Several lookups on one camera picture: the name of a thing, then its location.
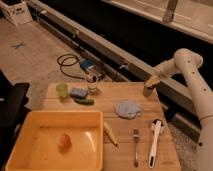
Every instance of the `chair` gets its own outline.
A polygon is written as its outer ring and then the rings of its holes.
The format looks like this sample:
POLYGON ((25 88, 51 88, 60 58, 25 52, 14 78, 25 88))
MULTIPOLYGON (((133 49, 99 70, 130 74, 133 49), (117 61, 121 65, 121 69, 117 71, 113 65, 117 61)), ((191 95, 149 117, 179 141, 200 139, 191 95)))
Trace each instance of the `chair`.
POLYGON ((30 111, 24 105, 28 102, 26 93, 29 83, 12 85, 0 70, 0 166, 2 166, 15 141, 15 128, 21 124, 30 111))

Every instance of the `wooden table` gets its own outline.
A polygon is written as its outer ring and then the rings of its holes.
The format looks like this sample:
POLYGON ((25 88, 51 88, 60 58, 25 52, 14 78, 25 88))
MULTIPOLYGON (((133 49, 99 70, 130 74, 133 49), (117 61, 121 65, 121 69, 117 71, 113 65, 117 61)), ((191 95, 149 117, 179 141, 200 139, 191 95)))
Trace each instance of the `wooden table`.
MULTIPOLYGON (((111 144, 107 136, 104 137, 104 171, 181 170, 167 124, 165 124, 163 134, 159 137, 155 167, 154 169, 149 169, 147 165, 153 138, 153 133, 150 130, 151 123, 156 118, 165 121, 156 91, 146 98, 142 94, 142 82, 101 82, 98 84, 99 93, 88 96, 88 98, 95 100, 95 104, 84 106, 75 103, 71 98, 61 102, 56 92, 56 85, 57 83, 51 83, 48 87, 46 98, 43 102, 44 110, 100 110, 104 114, 104 121, 107 121, 112 126, 117 136, 118 147, 116 148, 111 144), (117 116, 114 111, 114 105, 125 99, 132 99, 140 105, 143 109, 140 117, 127 120, 117 116), (134 167, 133 129, 139 129, 140 131, 138 168, 134 167)), ((72 87, 87 88, 86 84, 82 82, 69 83, 68 87, 69 90, 72 87)))

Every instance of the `crumpled blue cloth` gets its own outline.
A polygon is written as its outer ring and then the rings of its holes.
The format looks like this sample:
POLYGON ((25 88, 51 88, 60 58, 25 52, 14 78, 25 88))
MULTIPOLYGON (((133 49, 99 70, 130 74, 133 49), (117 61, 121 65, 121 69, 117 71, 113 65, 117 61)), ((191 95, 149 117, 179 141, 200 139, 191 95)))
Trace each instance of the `crumpled blue cloth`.
POLYGON ((121 118, 134 119, 140 112, 140 106, 133 100, 123 100, 115 105, 115 112, 121 118))

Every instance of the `yellow plastic tray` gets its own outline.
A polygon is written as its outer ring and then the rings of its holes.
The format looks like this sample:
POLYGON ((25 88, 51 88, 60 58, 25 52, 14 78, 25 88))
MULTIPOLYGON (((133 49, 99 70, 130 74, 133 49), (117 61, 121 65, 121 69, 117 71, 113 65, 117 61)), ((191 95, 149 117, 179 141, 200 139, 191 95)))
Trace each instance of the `yellow plastic tray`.
POLYGON ((34 111, 24 122, 6 171, 97 170, 103 162, 101 112, 34 111), (66 133, 72 147, 61 152, 57 138, 66 133))

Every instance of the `brown egg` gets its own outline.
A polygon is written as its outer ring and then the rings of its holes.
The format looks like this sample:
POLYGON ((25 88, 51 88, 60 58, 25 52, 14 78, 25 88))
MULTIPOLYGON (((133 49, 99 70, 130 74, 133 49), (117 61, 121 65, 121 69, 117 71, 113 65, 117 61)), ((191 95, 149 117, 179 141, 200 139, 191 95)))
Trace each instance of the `brown egg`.
POLYGON ((72 146, 70 136, 65 133, 59 135, 57 139, 57 146, 60 149, 70 148, 72 146))

